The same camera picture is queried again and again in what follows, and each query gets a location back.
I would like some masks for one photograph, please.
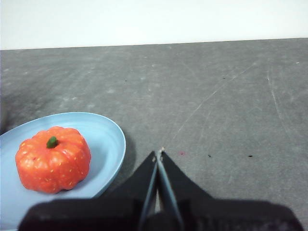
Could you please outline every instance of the gray surface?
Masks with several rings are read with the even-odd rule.
[[[110,189],[165,146],[214,197],[287,205],[308,229],[308,39],[2,51],[1,99],[8,129],[71,111],[119,124]]]

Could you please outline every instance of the white backdrop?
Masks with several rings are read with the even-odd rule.
[[[308,0],[1,0],[1,49],[308,37]]]

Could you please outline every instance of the light blue plate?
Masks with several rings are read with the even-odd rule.
[[[15,154],[25,139],[53,126],[75,128],[91,151],[87,177],[70,191],[45,194],[27,190],[19,180]],[[71,112],[50,115],[20,125],[0,136],[1,229],[17,229],[27,210],[41,202],[60,198],[91,198],[103,193],[117,175],[125,155],[123,131],[112,120],[97,114]]]

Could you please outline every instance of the red speck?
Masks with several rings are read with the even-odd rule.
[[[179,151],[179,155],[186,155],[184,151]]]

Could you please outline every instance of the pumpkin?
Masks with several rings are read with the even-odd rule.
[[[90,150],[74,128],[52,127],[23,141],[15,156],[19,178],[30,190],[70,190],[90,169]]]

